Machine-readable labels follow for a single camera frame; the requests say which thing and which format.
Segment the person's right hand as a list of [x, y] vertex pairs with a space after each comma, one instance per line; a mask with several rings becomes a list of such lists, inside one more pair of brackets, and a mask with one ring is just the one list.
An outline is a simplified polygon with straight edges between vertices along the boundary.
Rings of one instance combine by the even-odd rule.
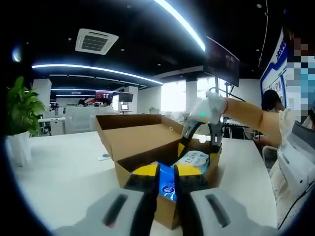
[[209, 103], [209, 123], [217, 124], [227, 107], [227, 99], [210, 91], [206, 92], [206, 98]]

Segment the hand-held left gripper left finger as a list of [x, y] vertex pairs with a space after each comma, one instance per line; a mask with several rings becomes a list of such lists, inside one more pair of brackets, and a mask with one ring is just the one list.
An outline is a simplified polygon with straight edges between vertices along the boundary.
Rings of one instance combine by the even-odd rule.
[[148, 236], [157, 209], [159, 165], [142, 169], [123, 188], [112, 189], [91, 204], [80, 221], [53, 230], [53, 235]]

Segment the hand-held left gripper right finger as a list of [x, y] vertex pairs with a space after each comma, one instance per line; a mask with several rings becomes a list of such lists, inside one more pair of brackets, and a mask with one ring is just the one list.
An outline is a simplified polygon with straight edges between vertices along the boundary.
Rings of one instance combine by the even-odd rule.
[[252, 221], [225, 191], [210, 188], [195, 167], [174, 166], [177, 210], [185, 236], [276, 236], [277, 229]]

